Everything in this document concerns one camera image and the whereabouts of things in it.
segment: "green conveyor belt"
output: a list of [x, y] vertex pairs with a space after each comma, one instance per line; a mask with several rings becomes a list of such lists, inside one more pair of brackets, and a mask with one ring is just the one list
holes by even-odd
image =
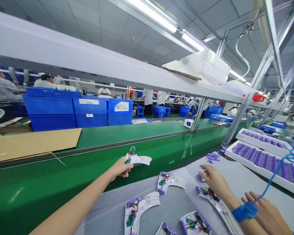
[[[77, 148], [184, 131], [176, 121], [83, 129]], [[201, 120], [200, 126], [210, 126]], [[240, 124], [238, 130], [245, 128]], [[138, 142], [137, 153], [152, 157], [150, 166], [135, 165], [126, 179], [116, 178], [111, 190], [170, 171], [219, 146], [229, 128], [215, 127]], [[0, 234], [28, 234], [129, 151], [130, 145], [0, 170]]]

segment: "fluorescent light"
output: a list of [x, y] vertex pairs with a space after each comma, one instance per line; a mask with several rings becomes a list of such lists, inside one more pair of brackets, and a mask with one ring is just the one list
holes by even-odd
[[238, 73], [234, 72], [233, 70], [230, 70], [230, 73], [236, 76], [239, 80], [242, 80], [243, 82], [246, 82], [245, 78], [242, 78]]
[[201, 46], [198, 42], [196, 42], [194, 39], [192, 39], [190, 36], [188, 36], [186, 33], [182, 35], [182, 38], [187, 41], [189, 44], [191, 44], [193, 47], [197, 48], [199, 51], [204, 51], [205, 48]]
[[157, 12], [155, 12], [153, 9], [149, 8], [147, 5], [143, 4], [140, 0], [127, 0], [132, 5], [136, 6], [139, 10], [149, 15], [151, 18], [153, 18], [155, 21], [166, 27], [168, 30], [170, 30], [172, 33], [176, 32], [176, 26], [168, 22], [166, 19], [164, 19], [162, 16], [160, 16]]

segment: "cable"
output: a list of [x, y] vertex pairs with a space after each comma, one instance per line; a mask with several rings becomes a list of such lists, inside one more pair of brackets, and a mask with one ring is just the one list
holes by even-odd
[[286, 157], [283, 157], [280, 161], [280, 164], [278, 166], [278, 168], [276, 169], [276, 171], [274, 172], [273, 176], [271, 177], [271, 179], [269, 180], [268, 182], [268, 185], [267, 187], [265, 188], [264, 192], [262, 193], [262, 195], [260, 195], [260, 197], [258, 197], [254, 202], [253, 204], [255, 204], [256, 202], [258, 202], [265, 194], [266, 192], [268, 191], [270, 185], [272, 184], [272, 181], [273, 179], [275, 178], [275, 176], [278, 174], [278, 172], [281, 170], [281, 167], [283, 165], [283, 161], [284, 160], [288, 160], [289, 162], [291, 163], [294, 163], [294, 149], [290, 150], [290, 154], [286, 155]]

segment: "white tray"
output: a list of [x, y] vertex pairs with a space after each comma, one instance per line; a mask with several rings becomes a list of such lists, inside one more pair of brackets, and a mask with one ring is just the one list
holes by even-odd
[[[283, 149], [283, 148], [280, 148], [278, 146], [275, 146], [275, 145], [272, 145], [272, 144], [269, 144], [269, 143], [261, 142], [258, 139], [255, 139], [253, 137], [242, 134], [243, 131], [252, 132], [252, 133], [254, 133], [254, 134], [258, 135], [258, 136], [263, 136], [263, 138], [268, 138], [269, 140], [274, 140], [275, 142], [278, 142], [280, 144], [284, 144], [287, 149]], [[267, 136], [267, 135], [262, 135], [260, 133], [257, 133], [255, 131], [251, 131], [251, 130], [248, 130], [248, 129], [245, 129], [245, 128], [242, 128], [238, 132], [238, 134], [236, 135], [236, 138], [241, 140], [241, 141], [244, 141], [244, 142], [246, 142], [248, 144], [254, 145], [254, 146], [256, 146], [256, 147], [258, 147], [260, 149], [263, 149], [263, 150], [266, 150], [266, 151], [268, 151], [270, 153], [273, 153], [275, 155], [281, 156], [281, 157], [285, 157], [286, 155], [288, 155], [290, 153], [290, 150], [293, 149], [289, 145], [289, 143], [287, 143], [285, 141], [278, 140], [278, 139], [275, 139], [275, 138]]]
[[[266, 169], [264, 169], [262, 167], [258, 167], [256, 165], [254, 165], [254, 163], [252, 163], [252, 162], [248, 161], [247, 159], [245, 159], [245, 158], [243, 158], [243, 157], [241, 157], [241, 156], [239, 156], [239, 155], [237, 155], [237, 154], [235, 154], [235, 153], [232, 152], [232, 148], [234, 146], [236, 146], [238, 143], [246, 144], [246, 143], [238, 140], [235, 143], [233, 143], [230, 147], [228, 147], [224, 154], [226, 156], [228, 156], [229, 158], [232, 158], [233, 160], [235, 160], [235, 161], [241, 163], [242, 165], [246, 166], [247, 168], [249, 168], [249, 169], [257, 172], [258, 174], [262, 175], [263, 177], [266, 177], [267, 179], [271, 179], [271, 177], [273, 175], [272, 172], [270, 172], [270, 171], [268, 171], [268, 170], [266, 170]], [[280, 176], [277, 175], [273, 179], [273, 182], [275, 182], [276, 184], [280, 185], [281, 187], [283, 187], [283, 188], [291, 191], [292, 193], [294, 193], [294, 184], [291, 183], [291, 182], [289, 182], [289, 181], [287, 181], [286, 179], [284, 179], [284, 178], [282, 178], [282, 177], [280, 177]]]

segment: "white box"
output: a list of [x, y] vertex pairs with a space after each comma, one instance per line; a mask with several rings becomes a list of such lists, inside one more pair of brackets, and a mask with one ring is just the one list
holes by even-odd
[[201, 78], [210, 85], [226, 83], [231, 70], [231, 67], [210, 49], [164, 64], [163, 67]]
[[[247, 159], [235, 154], [232, 152], [232, 148], [234, 148], [238, 143], [242, 143], [242, 144], [246, 144], [242, 141], [236, 141], [235, 143], [233, 143], [230, 147], [228, 147], [225, 151], [225, 155], [228, 156], [229, 158], [232, 158], [233, 160], [241, 163], [242, 165], [246, 166], [247, 168], [255, 171], [256, 173], [262, 175], [263, 177], [266, 177], [267, 179], [271, 179], [271, 177], [273, 176], [273, 173], [266, 170], [265, 168], [259, 167], [254, 165], [253, 162], [248, 161]], [[275, 178], [273, 179], [273, 182], [275, 182], [276, 184], [280, 185], [281, 187], [291, 191], [292, 193], [294, 193], [294, 184], [291, 183], [290, 181], [287, 181], [286, 179], [276, 175]]]
[[[251, 132], [251, 133], [253, 133], [255, 135], [262, 136], [263, 138], [268, 138], [269, 141], [274, 140], [275, 142], [278, 142], [279, 144], [284, 145], [287, 149], [280, 148], [280, 147], [272, 145], [270, 143], [261, 142], [260, 140], [258, 140], [256, 138], [253, 138], [253, 137], [247, 136], [245, 134], [242, 134], [243, 131], [248, 131], [248, 132]], [[263, 150], [271, 152], [271, 153], [273, 153], [275, 155], [281, 156], [281, 157], [285, 157], [286, 155], [290, 154], [290, 150], [293, 149], [289, 145], [289, 143], [287, 143], [287, 142], [285, 142], [283, 140], [278, 140], [278, 139], [275, 139], [275, 138], [267, 136], [267, 135], [262, 135], [262, 134], [260, 134], [258, 132], [251, 131], [251, 130], [248, 130], [248, 129], [245, 129], [245, 128], [242, 128], [238, 132], [238, 134], [236, 135], [236, 138], [241, 140], [241, 141], [244, 141], [246, 143], [249, 143], [251, 145], [254, 145], [254, 146], [256, 146], [256, 147], [258, 147], [260, 149], [263, 149]]]

